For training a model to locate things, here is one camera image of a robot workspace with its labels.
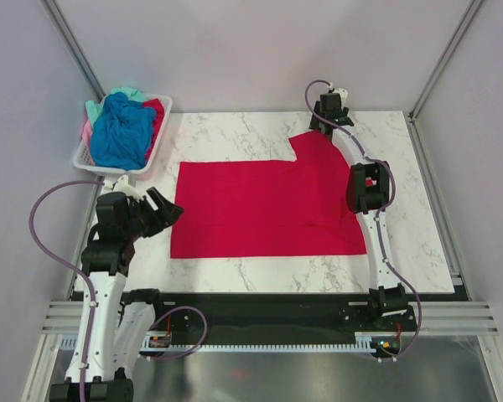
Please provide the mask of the white plastic laundry basket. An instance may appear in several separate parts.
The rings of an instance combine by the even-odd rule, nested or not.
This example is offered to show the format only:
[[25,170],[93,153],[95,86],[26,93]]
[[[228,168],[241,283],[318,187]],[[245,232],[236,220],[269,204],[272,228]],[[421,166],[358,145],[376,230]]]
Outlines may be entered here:
[[152,93],[147,93],[146,96],[158,99],[161,102],[164,108],[164,117],[161,121],[158,134],[156,135],[155,142],[153,144],[153,150],[150,154],[150,157],[145,167],[143,167],[142,169],[126,171],[120,168],[114,168],[114,167],[108,168],[108,167],[97,166],[93,162],[88,147],[86,146],[83,140],[80,140],[80,144],[75,151],[75,154],[72,159],[73,165],[78,169],[86,170],[88,172],[103,177],[118,178],[123,174],[127,174],[131,178],[135,178],[136,180],[140,181],[146,181],[149,178],[151,178],[153,175],[154,164],[157,159],[157,156],[159,155],[160,150],[163,147],[163,144],[169,137],[168,126],[170,120],[169,117],[172,114],[173,99],[168,95],[160,95]]

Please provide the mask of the red t shirt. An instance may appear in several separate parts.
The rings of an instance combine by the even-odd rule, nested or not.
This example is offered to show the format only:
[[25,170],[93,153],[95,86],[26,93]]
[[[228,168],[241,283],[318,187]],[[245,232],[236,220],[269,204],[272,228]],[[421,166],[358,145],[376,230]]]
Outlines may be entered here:
[[157,136],[165,117],[165,107],[163,106],[159,98],[152,98],[143,102],[143,107],[151,108],[155,111],[155,118],[153,121],[153,135]]
[[349,165],[321,133],[290,138],[296,160],[182,162],[174,259],[364,255],[348,210]]

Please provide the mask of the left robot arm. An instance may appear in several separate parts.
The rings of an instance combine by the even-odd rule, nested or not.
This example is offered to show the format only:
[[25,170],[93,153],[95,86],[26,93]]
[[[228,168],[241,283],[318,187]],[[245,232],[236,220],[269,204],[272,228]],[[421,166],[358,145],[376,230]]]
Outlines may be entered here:
[[155,187],[141,196],[130,186],[101,194],[96,223],[81,254],[86,284],[78,338],[65,380],[51,401],[131,401],[132,367],[148,329],[161,328],[167,309],[155,289],[124,297],[134,244],[173,226],[183,209]]

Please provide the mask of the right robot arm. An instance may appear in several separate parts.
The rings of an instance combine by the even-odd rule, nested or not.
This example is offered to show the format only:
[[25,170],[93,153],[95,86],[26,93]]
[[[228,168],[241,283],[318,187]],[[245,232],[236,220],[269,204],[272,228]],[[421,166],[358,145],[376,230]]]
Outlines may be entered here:
[[320,95],[313,108],[310,128],[323,133],[349,165],[345,200],[364,236],[371,274],[366,315],[374,328],[383,330],[408,310],[403,280],[392,269],[386,225],[386,209],[396,189],[388,163],[373,157],[346,129],[353,124],[344,105],[347,95],[347,90],[333,88]]

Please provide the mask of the blue t shirt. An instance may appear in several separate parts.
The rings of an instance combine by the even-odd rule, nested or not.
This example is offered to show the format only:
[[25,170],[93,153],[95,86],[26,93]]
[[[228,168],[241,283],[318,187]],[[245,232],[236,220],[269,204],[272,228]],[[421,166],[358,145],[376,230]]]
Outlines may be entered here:
[[90,154],[95,165],[126,171],[142,169],[152,145],[155,111],[122,92],[106,97],[93,125]]

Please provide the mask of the pink t shirt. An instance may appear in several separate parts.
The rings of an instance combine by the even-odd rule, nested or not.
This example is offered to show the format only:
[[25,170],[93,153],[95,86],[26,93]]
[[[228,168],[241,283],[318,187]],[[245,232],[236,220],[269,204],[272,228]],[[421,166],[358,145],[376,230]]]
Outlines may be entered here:
[[83,143],[86,145],[87,148],[90,147],[92,133],[93,133],[93,128],[92,128],[91,122],[89,120],[87,120],[82,128],[82,133],[81,133],[81,140],[83,141]]

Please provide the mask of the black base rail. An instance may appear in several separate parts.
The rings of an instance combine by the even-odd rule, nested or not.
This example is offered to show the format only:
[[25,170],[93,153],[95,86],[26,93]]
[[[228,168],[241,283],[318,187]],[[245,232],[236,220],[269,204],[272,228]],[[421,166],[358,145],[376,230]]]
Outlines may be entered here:
[[130,291],[123,306],[153,305],[161,319],[156,328],[168,329],[181,344],[222,341],[305,343],[349,341],[357,332],[402,332],[416,328],[413,309],[400,316],[373,320],[366,295],[161,293]]

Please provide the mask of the right aluminium frame post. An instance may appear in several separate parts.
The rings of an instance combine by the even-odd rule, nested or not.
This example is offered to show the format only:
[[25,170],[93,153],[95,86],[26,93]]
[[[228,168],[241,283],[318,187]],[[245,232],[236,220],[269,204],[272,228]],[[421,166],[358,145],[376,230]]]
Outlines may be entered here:
[[433,70],[428,77],[422,91],[417,97],[414,106],[407,113],[408,120],[411,124],[414,124],[418,116],[421,114],[423,107],[426,105],[429,96],[433,92],[435,85],[438,83],[452,58],[455,56],[460,45],[463,43],[470,30],[470,27],[472,26],[485,3],[485,0],[469,1],[453,33],[446,43],[442,53],[440,54],[436,65],[434,65]]

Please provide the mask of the aluminium frame post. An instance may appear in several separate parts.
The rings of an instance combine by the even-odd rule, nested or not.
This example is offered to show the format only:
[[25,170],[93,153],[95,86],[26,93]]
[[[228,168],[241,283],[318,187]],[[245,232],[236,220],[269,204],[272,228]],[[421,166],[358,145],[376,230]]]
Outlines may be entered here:
[[428,77],[422,91],[417,97],[414,106],[407,113],[408,120],[411,124],[414,124],[418,116],[421,114],[423,107],[426,105],[429,96],[433,92],[435,85],[438,83],[452,58],[455,56],[460,45],[463,43],[470,30],[470,27],[472,26],[485,3],[485,0],[469,1],[453,33],[446,43],[442,53],[440,54],[436,65],[434,65],[433,70]]
[[72,55],[83,78],[91,88],[91,92],[97,100],[101,101],[105,96],[105,91],[103,90],[89,60],[87,59],[85,52],[81,48],[79,40],[76,38],[72,28],[70,27],[70,24],[68,23],[60,5],[55,0],[42,0],[41,4],[58,30],[60,37]]

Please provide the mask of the left aluminium frame post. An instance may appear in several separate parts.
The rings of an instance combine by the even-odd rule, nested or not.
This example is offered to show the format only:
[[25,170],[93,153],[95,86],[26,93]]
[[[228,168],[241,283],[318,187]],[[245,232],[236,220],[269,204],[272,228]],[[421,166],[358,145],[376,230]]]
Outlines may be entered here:
[[89,60],[87,59],[85,52],[81,48],[79,40],[76,38],[72,28],[70,27],[70,24],[68,23],[60,5],[55,0],[42,0],[41,4],[58,30],[60,37],[72,55],[83,78],[91,88],[91,92],[97,100],[101,101],[105,96],[105,91],[103,90]]

